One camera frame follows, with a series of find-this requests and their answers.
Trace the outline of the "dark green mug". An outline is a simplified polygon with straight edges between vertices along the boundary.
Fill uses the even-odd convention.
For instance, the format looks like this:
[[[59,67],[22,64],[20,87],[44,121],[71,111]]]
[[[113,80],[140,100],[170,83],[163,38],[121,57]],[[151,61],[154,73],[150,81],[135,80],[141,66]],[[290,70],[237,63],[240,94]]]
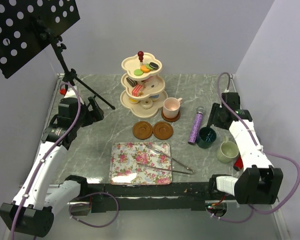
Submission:
[[[217,139],[217,133],[210,127],[202,127],[197,135],[196,144],[202,149],[208,149]]]

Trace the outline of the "light green cup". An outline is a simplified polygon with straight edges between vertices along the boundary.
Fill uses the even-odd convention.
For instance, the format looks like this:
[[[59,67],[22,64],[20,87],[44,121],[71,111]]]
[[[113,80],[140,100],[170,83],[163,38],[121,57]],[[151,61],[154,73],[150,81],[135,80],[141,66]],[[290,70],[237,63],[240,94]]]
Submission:
[[[228,136],[225,136],[216,151],[216,158],[219,162],[227,164],[236,161],[239,157],[239,153],[237,144],[230,141]]]

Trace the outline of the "pink cup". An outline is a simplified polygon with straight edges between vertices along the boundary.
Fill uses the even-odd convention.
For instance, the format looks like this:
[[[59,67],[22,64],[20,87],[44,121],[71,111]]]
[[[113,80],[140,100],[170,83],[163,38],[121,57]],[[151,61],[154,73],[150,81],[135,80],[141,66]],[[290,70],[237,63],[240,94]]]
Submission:
[[[163,115],[169,119],[173,119],[178,115],[183,98],[168,97],[163,102]]]

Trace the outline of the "red striped cake slice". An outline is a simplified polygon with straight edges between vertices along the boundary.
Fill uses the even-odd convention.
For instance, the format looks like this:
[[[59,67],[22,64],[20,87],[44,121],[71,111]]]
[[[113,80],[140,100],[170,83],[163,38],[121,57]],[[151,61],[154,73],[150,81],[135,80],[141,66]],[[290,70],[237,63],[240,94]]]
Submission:
[[[144,86],[142,84],[137,84],[136,86],[133,87],[131,94],[134,97],[139,97],[143,94]]]

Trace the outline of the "chocolate cake slice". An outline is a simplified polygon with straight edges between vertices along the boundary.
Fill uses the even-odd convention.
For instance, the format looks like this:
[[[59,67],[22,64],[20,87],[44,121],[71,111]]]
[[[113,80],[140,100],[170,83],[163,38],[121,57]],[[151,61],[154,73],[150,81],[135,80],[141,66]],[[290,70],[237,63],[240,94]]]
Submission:
[[[132,80],[129,77],[126,77],[126,81],[132,88],[134,88],[138,84],[138,82],[136,80]]]

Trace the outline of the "white glazed donut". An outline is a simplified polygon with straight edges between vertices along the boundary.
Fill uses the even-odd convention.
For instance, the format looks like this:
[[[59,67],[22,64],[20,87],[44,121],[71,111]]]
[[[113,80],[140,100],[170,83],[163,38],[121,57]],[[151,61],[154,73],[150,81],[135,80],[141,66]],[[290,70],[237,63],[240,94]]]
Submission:
[[[150,98],[140,101],[140,105],[143,109],[148,110],[153,106],[153,101]]]

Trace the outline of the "cream three-tier cake stand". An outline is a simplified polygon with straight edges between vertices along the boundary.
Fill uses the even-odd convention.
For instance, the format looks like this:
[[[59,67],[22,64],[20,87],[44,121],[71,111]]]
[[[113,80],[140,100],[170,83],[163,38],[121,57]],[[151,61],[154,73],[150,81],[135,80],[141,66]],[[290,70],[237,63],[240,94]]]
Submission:
[[[134,75],[134,70],[140,69],[142,65],[149,64],[150,62],[154,62],[157,65],[159,65],[159,69],[153,69],[148,73],[143,73],[143,75],[141,76]],[[163,108],[164,101],[168,98],[168,94],[165,91],[166,82],[160,76],[160,73],[163,68],[162,63],[158,59],[156,59],[156,57],[153,54],[149,52],[139,51],[136,55],[125,58],[121,62],[121,67],[124,70],[124,75],[121,77],[121,85],[124,88],[124,91],[120,95],[121,104],[125,108],[129,109],[131,113],[134,116],[138,117],[139,119],[150,119],[154,117],[158,113],[158,111]],[[131,87],[127,83],[126,77],[129,77],[132,80],[137,81],[138,84],[141,84],[143,86],[144,86],[143,83],[144,80],[150,77],[154,77],[155,79],[158,80],[159,84],[155,89],[151,91],[146,91],[144,86],[143,94],[141,96],[133,96],[132,95],[133,87]],[[144,109],[141,107],[140,101],[150,98],[150,96],[154,96],[158,94],[159,94],[158,100],[153,101],[153,106],[150,109]],[[129,98],[138,100],[139,103],[132,104],[130,103]]]

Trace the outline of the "blue glazed donut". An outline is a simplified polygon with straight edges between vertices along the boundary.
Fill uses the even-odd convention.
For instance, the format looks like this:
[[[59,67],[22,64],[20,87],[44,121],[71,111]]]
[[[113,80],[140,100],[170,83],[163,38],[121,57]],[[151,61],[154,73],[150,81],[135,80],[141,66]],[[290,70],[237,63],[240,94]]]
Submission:
[[[157,101],[159,99],[160,95],[157,94],[157,95],[152,95],[150,96],[149,98],[152,100],[152,101]]]

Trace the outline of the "white cake slice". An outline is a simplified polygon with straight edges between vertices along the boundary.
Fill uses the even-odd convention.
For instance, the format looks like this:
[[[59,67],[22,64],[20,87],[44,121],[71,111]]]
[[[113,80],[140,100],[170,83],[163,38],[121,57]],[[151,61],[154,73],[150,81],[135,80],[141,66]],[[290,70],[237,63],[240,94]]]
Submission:
[[[144,89],[146,91],[151,91],[151,90],[155,89],[158,85],[159,85],[159,82],[157,79],[155,79],[152,84],[144,84]]]

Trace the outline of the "pink cake slice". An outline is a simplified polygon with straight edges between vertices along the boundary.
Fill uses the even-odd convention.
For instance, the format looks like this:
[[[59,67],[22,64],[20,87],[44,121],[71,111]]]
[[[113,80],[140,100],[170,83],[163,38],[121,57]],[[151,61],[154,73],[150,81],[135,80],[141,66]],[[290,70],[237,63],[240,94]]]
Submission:
[[[152,76],[152,77],[149,77],[149,78],[143,80],[142,83],[145,85],[151,85],[154,82],[154,80],[155,80],[155,78]]]

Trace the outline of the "orange macaron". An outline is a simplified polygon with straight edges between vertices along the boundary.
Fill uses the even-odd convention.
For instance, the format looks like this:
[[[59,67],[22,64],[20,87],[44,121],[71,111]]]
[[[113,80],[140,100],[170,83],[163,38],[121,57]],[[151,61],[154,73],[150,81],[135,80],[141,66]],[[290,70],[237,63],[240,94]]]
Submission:
[[[150,69],[148,69],[145,65],[142,65],[141,67],[140,67],[140,70],[143,72],[143,73],[149,73],[151,70]]]

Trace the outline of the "colourful macarons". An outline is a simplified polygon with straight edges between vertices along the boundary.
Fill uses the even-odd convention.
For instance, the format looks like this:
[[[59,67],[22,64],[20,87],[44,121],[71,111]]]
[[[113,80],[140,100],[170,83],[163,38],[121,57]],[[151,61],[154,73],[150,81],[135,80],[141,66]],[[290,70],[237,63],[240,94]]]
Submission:
[[[158,69],[159,69],[159,65],[156,64],[155,62],[150,62],[150,63],[149,63],[149,66],[150,66],[151,68],[153,68],[154,70],[158,70]]]

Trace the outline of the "black perforated music stand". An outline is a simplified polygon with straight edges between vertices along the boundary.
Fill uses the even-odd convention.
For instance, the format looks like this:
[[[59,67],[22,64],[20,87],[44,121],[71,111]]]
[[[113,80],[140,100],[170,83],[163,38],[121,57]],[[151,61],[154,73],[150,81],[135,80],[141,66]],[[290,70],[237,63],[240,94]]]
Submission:
[[[63,81],[78,81],[95,98],[100,95],[69,69],[62,34],[80,20],[74,0],[0,0],[0,70],[8,79],[47,46],[64,71]]]

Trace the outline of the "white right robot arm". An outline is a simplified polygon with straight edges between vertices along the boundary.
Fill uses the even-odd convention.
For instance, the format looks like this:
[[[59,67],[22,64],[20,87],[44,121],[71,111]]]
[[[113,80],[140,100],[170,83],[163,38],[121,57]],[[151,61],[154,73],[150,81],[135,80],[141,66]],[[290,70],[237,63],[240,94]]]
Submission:
[[[214,103],[207,126],[228,130],[238,147],[243,164],[240,177],[214,174],[209,180],[208,193],[213,199],[224,194],[234,196],[239,204],[273,204],[283,180],[283,172],[275,168],[257,138],[253,119],[248,110],[241,109],[236,92],[221,94],[221,103]]]

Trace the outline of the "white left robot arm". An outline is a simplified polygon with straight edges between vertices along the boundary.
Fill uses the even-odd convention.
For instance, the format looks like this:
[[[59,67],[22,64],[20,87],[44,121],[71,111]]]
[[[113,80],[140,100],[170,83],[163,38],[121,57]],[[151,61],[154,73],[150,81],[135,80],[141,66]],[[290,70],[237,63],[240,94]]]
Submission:
[[[60,188],[47,195],[58,165],[77,137],[80,128],[104,118],[104,112],[94,97],[89,103],[79,103],[75,95],[64,97],[58,112],[43,132],[34,165],[11,203],[3,203],[0,217],[9,230],[43,238],[50,231],[55,216],[72,199],[85,200],[89,195],[85,177],[71,175]]]

